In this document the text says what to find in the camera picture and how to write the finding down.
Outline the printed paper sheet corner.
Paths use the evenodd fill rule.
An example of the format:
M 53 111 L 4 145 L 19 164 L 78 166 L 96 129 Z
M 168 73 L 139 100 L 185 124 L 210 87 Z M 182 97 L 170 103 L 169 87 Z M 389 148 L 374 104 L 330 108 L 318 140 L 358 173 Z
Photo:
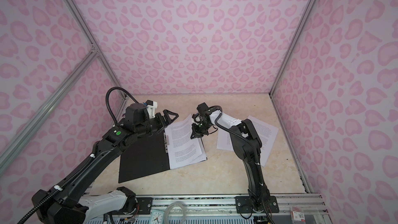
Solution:
M 198 139 L 190 139 L 192 118 L 173 123 L 165 130 L 170 169 L 188 166 L 202 152 Z

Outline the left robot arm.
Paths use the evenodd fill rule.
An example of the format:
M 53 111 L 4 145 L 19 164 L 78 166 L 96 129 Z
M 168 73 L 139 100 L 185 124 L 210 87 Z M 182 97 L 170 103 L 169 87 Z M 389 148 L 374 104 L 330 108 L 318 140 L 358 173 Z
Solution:
M 126 187 L 98 198 L 82 200 L 86 189 L 116 158 L 138 141 L 161 133 L 179 116 L 164 110 L 149 114 L 150 101 L 130 105 L 125 116 L 93 145 L 91 153 L 69 175 L 48 191 L 39 190 L 32 197 L 33 208 L 19 220 L 25 223 L 32 215 L 45 224 L 83 224 L 114 211 L 138 212 L 136 194 Z

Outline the grey and black file folder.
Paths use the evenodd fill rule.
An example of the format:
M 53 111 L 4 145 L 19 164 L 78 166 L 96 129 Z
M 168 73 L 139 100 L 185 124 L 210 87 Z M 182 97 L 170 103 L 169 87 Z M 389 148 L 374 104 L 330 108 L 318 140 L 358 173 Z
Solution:
M 165 132 L 133 144 L 120 158 L 119 183 L 171 170 Z

